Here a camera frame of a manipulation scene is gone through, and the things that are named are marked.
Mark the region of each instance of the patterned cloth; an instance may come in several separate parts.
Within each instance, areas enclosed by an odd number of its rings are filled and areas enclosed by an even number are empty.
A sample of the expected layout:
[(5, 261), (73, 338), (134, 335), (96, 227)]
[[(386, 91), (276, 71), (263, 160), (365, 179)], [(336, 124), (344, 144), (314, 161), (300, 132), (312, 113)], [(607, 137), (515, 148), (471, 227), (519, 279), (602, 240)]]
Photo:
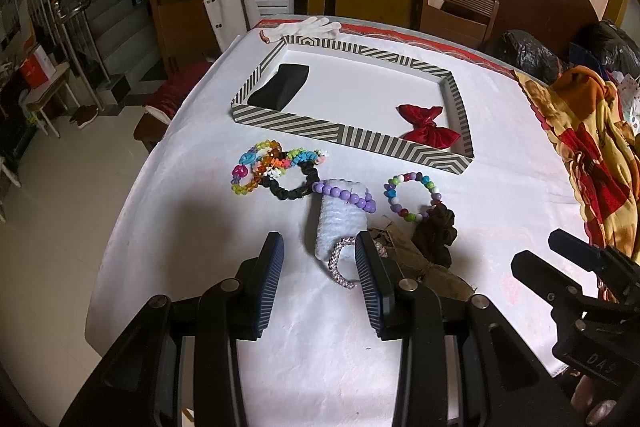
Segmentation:
[(616, 247), (637, 263), (640, 163), (615, 85), (584, 66), (550, 87), (514, 73), (564, 160), (592, 244)]

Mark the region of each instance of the red bow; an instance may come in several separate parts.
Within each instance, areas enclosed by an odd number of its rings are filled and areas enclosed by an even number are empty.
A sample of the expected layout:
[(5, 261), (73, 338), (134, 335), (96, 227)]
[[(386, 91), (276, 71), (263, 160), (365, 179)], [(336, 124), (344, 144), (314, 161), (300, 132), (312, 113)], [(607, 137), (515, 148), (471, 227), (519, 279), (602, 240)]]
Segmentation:
[(442, 108), (439, 106), (426, 109), (405, 103), (398, 106), (398, 112), (415, 127), (414, 130), (402, 136), (405, 140), (429, 145), (436, 149), (446, 149), (460, 138), (460, 134), (455, 131), (436, 126), (433, 119), (442, 112)]

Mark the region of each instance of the striped box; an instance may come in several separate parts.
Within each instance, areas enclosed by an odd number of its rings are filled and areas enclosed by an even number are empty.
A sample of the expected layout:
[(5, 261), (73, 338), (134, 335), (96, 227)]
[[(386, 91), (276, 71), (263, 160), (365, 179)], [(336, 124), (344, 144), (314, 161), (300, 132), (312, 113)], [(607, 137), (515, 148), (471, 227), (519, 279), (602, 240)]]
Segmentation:
[[(449, 101), (458, 117), (462, 140), (462, 154), (444, 151), (404, 140), (396, 136), (373, 132), (351, 125), (332, 123), (318, 120), (309, 116), (291, 114), (282, 111), (254, 107), (245, 103), (251, 95), (262, 74), (269, 69), (270, 64), (284, 53), (289, 44), (302, 46), (317, 46), (328, 50), (351, 53), (376, 60), (385, 60), (401, 68), (410, 68), (423, 73), (429, 73), (444, 81), (449, 95)], [(290, 134), (298, 134), (327, 142), (339, 143), (348, 147), (355, 147), (366, 151), (401, 158), (420, 165), (427, 165), (453, 174), (462, 174), (474, 159), (474, 149), (471, 142), (471, 132), (466, 118), (465, 104), (450, 71), (432, 66), (416, 58), (406, 57), (397, 53), (370, 48), (352, 42), (342, 42), (334, 39), (318, 39), (300, 36), (284, 36), (282, 40), (263, 58), (254, 72), (242, 84), (234, 99), (231, 101), (231, 114), (237, 123), (264, 127)]]

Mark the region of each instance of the garbage bag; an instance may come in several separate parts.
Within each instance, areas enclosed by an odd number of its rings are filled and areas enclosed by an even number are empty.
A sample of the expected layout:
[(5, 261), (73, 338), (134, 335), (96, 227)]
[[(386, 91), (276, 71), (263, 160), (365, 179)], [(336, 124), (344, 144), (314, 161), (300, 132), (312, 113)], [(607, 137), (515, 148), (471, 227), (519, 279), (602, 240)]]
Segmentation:
[(491, 55), (549, 86), (566, 69), (554, 52), (523, 30), (505, 31), (495, 43)]
[(607, 19), (593, 25), (586, 48), (609, 71), (621, 71), (634, 78), (640, 74), (640, 49)]

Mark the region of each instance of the beaded bracelet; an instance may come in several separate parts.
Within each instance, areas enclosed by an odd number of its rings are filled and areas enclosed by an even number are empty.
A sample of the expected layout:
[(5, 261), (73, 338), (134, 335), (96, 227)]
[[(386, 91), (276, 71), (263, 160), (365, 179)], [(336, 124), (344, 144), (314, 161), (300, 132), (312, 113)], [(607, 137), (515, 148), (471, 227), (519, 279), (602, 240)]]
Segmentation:
[[(331, 273), (332, 279), (337, 282), (340, 286), (343, 286), (347, 289), (353, 289), (356, 285), (354, 281), (350, 281), (345, 279), (345, 277), (338, 270), (338, 259), (340, 258), (340, 252), (342, 248), (347, 245), (355, 245), (356, 238), (355, 237), (343, 237), (340, 241), (335, 244), (335, 247), (329, 257), (329, 272)], [(374, 239), (373, 244), (376, 245), (376, 250), (378, 250), (378, 255), (380, 257), (387, 257), (386, 248), (378, 241)]]
[(332, 187), (328, 184), (327, 180), (314, 183), (311, 185), (311, 190), (318, 194), (324, 194), (325, 196), (340, 198), (342, 201), (354, 204), (369, 214), (373, 214), (376, 211), (376, 202), (372, 199), (371, 194), (369, 194), (368, 188), (365, 188), (364, 198), (361, 198), (358, 194), (350, 190), (341, 190), (340, 187)]
[[(398, 194), (396, 193), (396, 187), (403, 182), (417, 181), (424, 185), (431, 192), (431, 206), (426, 212), (420, 212), (418, 214), (410, 213), (406, 208), (402, 207)], [(436, 204), (442, 203), (442, 194), (438, 192), (436, 185), (429, 179), (426, 174), (421, 172), (408, 172), (407, 174), (398, 174), (389, 179), (388, 184), (385, 185), (385, 196), (389, 199), (391, 205), (391, 211), (403, 217), (405, 221), (421, 221), (425, 217), (429, 217), (428, 210), (431, 210)]]
[(260, 184), (263, 187), (267, 187), (271, 191), (271, 194), (281, 201), (297, 200), (311, 194), (311, 185), (320, 181), (320, 178), (318, 177), (318, 170), (314, 167), (315, 163), (311, 160), (296, 163), (300, 166), (302, 173), (306, 176), (305, 183), (300, 187), (294, 188), (293, 190), (287, 190), (286, 188), (280, 187), (280, 184), (274, 178), (268, 178), (266, 176), (262, 179)]
[[(261, 159), (258, 157), (259, 152), (265, 149), (267, 149), (268, 152), (266, 153), (266, 155), (263, 155), (262, 158), (272, 154), (274, 150), (281, 151), (282, 146), (278, 142), (276, 142), (276, 140), (265, 140), (263, 142), (255, 144), (253, 147), (251, 147), (251, 149), (240, 156), (238, 165), (236, 165), (233, 171), (231, 171), (231, 189), (236, 194), (248, 194), (260, 184), (260, 181), (262, 181), (266, 169), (257, 170), (255, 169), (255, 165)], [(240, 180), (247, 174), (249, 174), (250, 170), (253, 172), (251, 181), (249, 181), (249, 183), (247, 183), (246, 185), (241, 185)]]

